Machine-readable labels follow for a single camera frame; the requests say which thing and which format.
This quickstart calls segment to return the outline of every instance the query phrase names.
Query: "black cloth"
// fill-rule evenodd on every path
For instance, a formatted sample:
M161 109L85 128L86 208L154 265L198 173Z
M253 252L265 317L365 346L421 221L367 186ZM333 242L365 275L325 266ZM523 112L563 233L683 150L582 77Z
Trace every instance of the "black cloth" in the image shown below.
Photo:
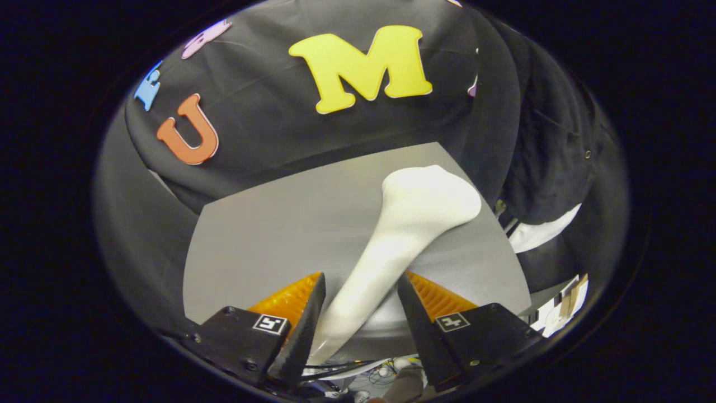
M155 326L193 325L183 315L183 268L203 206L267 181L439 141L490 205L502 197L521 222L552 221L591 188L602 142L591 97L538 45L477 9L435 0L270 0L227 20L231 28L188 59L180 58L183 44L163 58L148 112L129 89L100 155L95 221L103 255L130 306ZM422 32L432 93L392 99L381 90L376 100L357 95L346 110L318 114L316 83L288 48L333 33L367 52L379 28L397 24ZM156 136L174 117L186 141L198 145L177 114L193 93L220 138L199 166L179 161ZM559 260L521 262L533 292L582 264L550 274L543 266Z

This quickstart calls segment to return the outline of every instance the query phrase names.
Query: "gray table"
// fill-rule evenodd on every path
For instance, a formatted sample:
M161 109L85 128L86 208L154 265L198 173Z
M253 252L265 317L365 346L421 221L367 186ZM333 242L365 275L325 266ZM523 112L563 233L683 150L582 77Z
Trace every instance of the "gray table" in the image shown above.
M433 164L470 182L442 146L429 143L322 166L207 204L186 260L187 318L202 323L226 305L249 308L316 271L326 275L325 309L377 223L383 179ZM484 200L473 221L438 237L410 269L477 305L498 302L515 314L531 305L517 257ZM394 288L334 358L414 353Z

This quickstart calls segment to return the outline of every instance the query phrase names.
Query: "orange letter u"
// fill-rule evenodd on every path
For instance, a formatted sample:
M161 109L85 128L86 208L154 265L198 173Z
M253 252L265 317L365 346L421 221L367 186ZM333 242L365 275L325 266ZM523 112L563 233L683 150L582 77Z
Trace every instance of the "orange letter u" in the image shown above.
M184 141L184 138L174 127L174 118L165 120L157 131L157 138L163 141L177 158L189 165L199 165L208 160L216 153L216 149L219 146L219 137L216 135L216 130L214 130L209 119L199 108L199 99L199 94L193 94L186 98L179 105L177 113L181 116L186 116L194 129L199 132L199 136L201 136L200 146L192 147Z

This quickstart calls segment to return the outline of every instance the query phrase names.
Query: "yellow letter m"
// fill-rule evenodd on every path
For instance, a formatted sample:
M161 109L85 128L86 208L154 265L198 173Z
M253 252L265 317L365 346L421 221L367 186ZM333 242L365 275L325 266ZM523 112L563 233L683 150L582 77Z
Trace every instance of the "yellow letter m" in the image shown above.
M343 90L341 77L367 100L378 96L385 70L390 77L385 95L430 94L432 84L425 79L417 46L420 38L422 32L417 28L391 25L378 29L368 54L333 34L304 39L291 46L289 54L306 60L321 95L316 110L326 114L356 102L355 95Z

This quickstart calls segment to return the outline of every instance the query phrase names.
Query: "orange soft finger pad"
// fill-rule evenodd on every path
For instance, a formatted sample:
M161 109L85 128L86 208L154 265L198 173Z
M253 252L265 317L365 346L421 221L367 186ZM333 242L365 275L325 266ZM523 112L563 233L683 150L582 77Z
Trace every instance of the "orange soft finger pad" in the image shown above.
M415 292L420 297L422 307L430 317L431 322L435 322L435 318L451 313L463 312L466 310L477 308L478 306L463 297L455 294L447 288L435 284L427 278L405 271L410 279Z
M261 315L278 316L279 318L288 319L291 322L291 330L286 337L286 340L288 340L296 324L299 322L301 314L304 312L306 302L308 302L311 291L313 291L316 280L318 280L320 275L321 272L315 272L308 277L302 278L255 304L248 310L250 312L260 313Z

